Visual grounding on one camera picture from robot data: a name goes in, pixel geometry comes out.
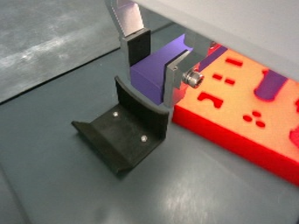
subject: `black metal bracket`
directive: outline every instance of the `black metal bracket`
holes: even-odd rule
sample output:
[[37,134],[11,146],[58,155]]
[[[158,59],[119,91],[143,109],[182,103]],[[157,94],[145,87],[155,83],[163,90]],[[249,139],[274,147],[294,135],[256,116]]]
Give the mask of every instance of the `black metal bracket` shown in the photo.
[[169,111],[145,103],[117,77],[119,104],[94,122],[73,122],[114,172],[133,169],[166,138]]

